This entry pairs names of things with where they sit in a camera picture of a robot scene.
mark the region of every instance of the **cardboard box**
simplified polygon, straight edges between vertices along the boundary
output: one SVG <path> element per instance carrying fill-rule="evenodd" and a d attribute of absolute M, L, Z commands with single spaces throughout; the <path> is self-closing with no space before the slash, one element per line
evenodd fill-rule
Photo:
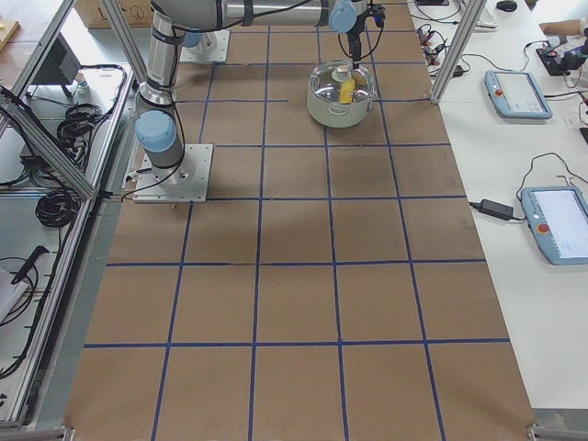
<path fill-rule="evenodd" d="M 119 4 L 129 26 L 132 28 L 151 26 L 153 12 L 149 0 L 119 0 Z M 87 28 L 110 28 L 100 0 L 77 0 L 74 8 Z"/>

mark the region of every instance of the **tablet screen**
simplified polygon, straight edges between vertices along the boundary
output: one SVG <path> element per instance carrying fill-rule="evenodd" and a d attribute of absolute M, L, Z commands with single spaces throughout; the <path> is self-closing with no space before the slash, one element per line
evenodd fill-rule
<path fill-rule="evenodd" d="M 520 73 L 496 73 L 495 75 L 504 92 L 506 104 L 513 112 L 545 111 L 528 75 Z"/>
<path fill-rule="evenodd" d="M 571 190 L 535 191 L 560 257 L 588 257 L 588 215 Z"/>

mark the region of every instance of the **blue joint cap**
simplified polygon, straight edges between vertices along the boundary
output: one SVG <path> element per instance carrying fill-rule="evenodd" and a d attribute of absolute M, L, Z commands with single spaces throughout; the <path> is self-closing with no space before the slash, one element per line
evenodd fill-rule
<path fill-rule="evenodd" d="M 187 32 L 184 38 L 185 48 L 194 48 L 200 44 L 200 33 L 199 32 Z"/>
<path fill-rule="evenodd" d="M 135 123 L 135 134 L 145 150 L 162 153 L 174 145 L 177 130 L 175 122 L 161 110 L 143 113 Z"/>
<path fill-rule="evenodd" d="M 329 27 L 338 34 L 345 34 L 355 25 L 357 11 L 351 0 L 337 0 L 329 16 Z"/>

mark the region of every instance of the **white table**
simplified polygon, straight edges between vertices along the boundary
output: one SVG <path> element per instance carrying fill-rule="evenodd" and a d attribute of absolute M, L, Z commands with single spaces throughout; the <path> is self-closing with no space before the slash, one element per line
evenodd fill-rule
<path fill-rule="evenodd" d="M 518 3 L 518 9 L 509 14 L 494 8 L 496 0 L 488 0 L 486 7 L 499 29 L 474 33 L 465 53 L 485 55 L 504 68 L 522 68 L 523 47 L 544 36 L 524 2 Z M 450 8 L 423 10 L 443 17 L 455 9 Z M 418 27 L 424 22 L 415 19 L 414 23 Z M 445 37 L 455 32 L 451 25 L 432 26 Z M 545 94 L 570 91 L 561 77 L 548 76 L 535 54 L 537 47 L 527 49 L 526 70 Z M 578 131 L 578 96 L 550 101 L 553 118 L 547 121 L 501 119 L 483 85 L 483 75 L 492 66 L 480 58 L 466 61 L 471 72 L 450 82 L 440 108 L 470 201 L 500 201 L 521 215 L 515 191 L 531 158 L 541 153 L 559 153 L 572 171 L 588 177 L 588 145 Z M 556 158 L 539 159 L 526 187 L 565 185 L 557 177 L 564 174 Z M 588 186 L 575 183 L 588 195 Z M 531 405 L 588 409 L 588 266 L 548 264 L 526 223 L 503 222 L 479 213 L 474 219 Z"/>

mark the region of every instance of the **black handle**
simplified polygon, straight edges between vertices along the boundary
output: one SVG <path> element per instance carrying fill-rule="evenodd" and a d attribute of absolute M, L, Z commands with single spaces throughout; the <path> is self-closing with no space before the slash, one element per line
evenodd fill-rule
<path fill-rule="evenodd" d="M 43 245 L 37 245 L 37 247 L 33 250 L 33 252 L 28 257 L 28 259 L 25 260 L 25 263 L 23 264 L 23 266 L 20 267 L 17 274 L 15 275 L 15 278 L 13 278 L 12 282 L 10 282 L 10 283 L 12 283 L 13 285 L 16 285 L 23 278 L 25 278 L 28 271 L 30 271 L 30 269 L 33 267 L 33 265 L 35 265 L 35 262 L 37 262 L 37 259 L 39 258 L 39 256 L 41 254 L 45 254 L 48 252 L 49 252 L 49 250 L 47 248 L 45 248 Z"/>

